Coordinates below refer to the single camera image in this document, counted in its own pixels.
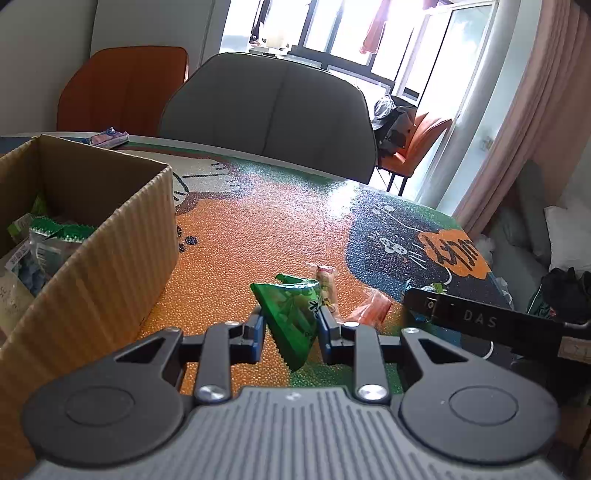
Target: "cardboard box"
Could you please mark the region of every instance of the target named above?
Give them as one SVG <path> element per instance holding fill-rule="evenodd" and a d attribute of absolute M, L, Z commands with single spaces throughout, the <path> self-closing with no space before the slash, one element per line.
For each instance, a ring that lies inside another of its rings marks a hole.
<path fill-rule="evenodd" d="M 20 426 L 29 395 L 135 340 L 178 257 L 172 185 L 166 164 L 45 135 L 0 158 L 0 257 L 39 192 L 52 214 L 98 227 L 0 349 L 0 478 L 35 462 Z"/>

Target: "orange speech bubble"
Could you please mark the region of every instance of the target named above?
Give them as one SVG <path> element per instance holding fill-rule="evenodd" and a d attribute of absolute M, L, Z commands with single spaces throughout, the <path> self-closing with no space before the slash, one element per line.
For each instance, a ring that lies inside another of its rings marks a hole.
<path fill-rule="evenodd" d="M 418 239 L 425 246 L 427 256 L 460 277 L 471 275 L 484 280 L 488 264 L 463 230 L 422 232 Z"/>

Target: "orange chair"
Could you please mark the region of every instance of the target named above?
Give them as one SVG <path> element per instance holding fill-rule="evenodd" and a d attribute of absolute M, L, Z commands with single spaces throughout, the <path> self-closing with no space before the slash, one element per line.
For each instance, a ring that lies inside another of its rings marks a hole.
<path fill-rule="evenodd" d="M 98 51 L 61 93 L 57 129 L 101 132 L 115 127 L 156 137 L 162 111 L 188 72 L 189 56 L 181 47 Z"/>
<path fill-rule="evenodd" d="M 400 149 L 394 155 L 382 157 L 378 160 L 378 168 L 392 173 L 387 191 L 389 192 L 394 183 L 394 177 L 404 177 L 398 195 L 402 196 L 404 187 L 409 177 L 413 176 L 421 160 L 427 155 L 439 136 L 452 124 L 451 119 L 442 120 L 429 116 L 428 113 L 419 115 L 415 119 L 414 132 L 411 132 L 411 140 L 406 148 Z"/>

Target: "white pillow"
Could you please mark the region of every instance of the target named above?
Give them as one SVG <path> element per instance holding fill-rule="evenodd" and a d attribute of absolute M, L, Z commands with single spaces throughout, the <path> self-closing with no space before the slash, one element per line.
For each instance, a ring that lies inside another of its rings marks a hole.
<path fill-rule="evenodd" d="M 544 213 L 552 246 L 550 270 L 573 267 L 577 275 L 591 271 L 591 210 L 551 206 Z"/>

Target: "pink curtain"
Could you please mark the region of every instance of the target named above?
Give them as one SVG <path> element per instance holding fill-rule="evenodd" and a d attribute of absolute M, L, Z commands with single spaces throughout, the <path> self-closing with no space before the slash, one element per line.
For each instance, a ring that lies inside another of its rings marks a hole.
<path fill-rule="evenodd" d="M 386 20 L 388 19 L 390 3 L 391 0 L 382 0 L 380 3 L 375 18 L 369 26 L 368 34 L 363 41 L 363 45 L 361 45 L 361 48 L 359 49 L 360 53 L 378 52 L 379 43 L 382 40 L 382 34 L 384 33 L 384 27 L 386 26 Z"/>
<path fill-rule="evenodd" d="M 482 231 L 523 165 L 542 169 L 555 202 L 591 133 L 591 22 L 572 0 L 543 0 L 519 88 L 487 159 L 454 217 L 471 237 Z"/>

